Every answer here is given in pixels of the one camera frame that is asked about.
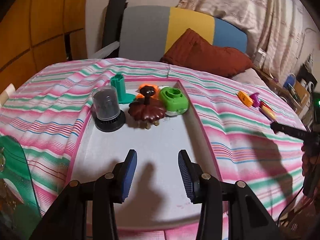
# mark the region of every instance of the cabinet door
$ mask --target cabinet door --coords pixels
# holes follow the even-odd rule
[[[65,0],[63,17],[65,33],[84,28],[85,1],[86,0]]]
[[[70,33],[70,47],[73,60],[86,59],[88,57],[84,30]]]
[[[63,1],[32,0],[30,14],[32,45],[63,34]]]
[[[67,61],[63,36],[34,47],[33,54],[38,72],[51,64]]]
[[[5,90],[10,83],[18,89],[24,82],[36,74],[36,72],[32,52],[29,51],[0,72],[0,93]]]
[[[30,48],[31,0],[16,0],[0,22],[0,68]]]

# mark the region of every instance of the orange toy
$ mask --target orange toy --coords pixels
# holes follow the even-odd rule
[[[156,93],[152,96],[152,98],[153,98],[153,99],[158,99],[159,87],[158,87],[157,85],[142,84],[142,85],[139,86],[139,91],[140,91],[141,88],[143,88],[143,87],[145,87],[145,86],[153,87],[153,88],[155,89],[155,92],[156,92]],[[136,99],[138,99],[138,98],[144,98],[144,96],[139,93],[139,94],[136,96]]]

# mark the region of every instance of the teal base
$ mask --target teal base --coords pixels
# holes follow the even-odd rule
[[[136,96],[133,94],[126,93],[124,96],[124,100],[121,100],[121,101],[119,100],[119,104],[122,104],[122,105],[130,104],[134,101],[135,97]]]

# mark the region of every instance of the red pillow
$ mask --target red pillow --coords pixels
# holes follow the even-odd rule
[[[238,49],[211,45],[191,29],[177,39],[160,62],[222,77],[231,77],[253,67],[250,58]]]

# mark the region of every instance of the teal plastic object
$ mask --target teal plastic object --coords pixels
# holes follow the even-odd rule
[[[26,156],[11,136],[0,137],[0,220],[22,240],[41,220]]]
[[[130,104],[133,102],[136,96],[125,92],[123,75],[117,74],[113,76],[110,81],[111,86],[117,90],[119,104]]]
[[[167,109],[166,115],[174,116],[185,113],[189,108],[189,101],[180,89],[165,87],[159,93],[159,99]]]

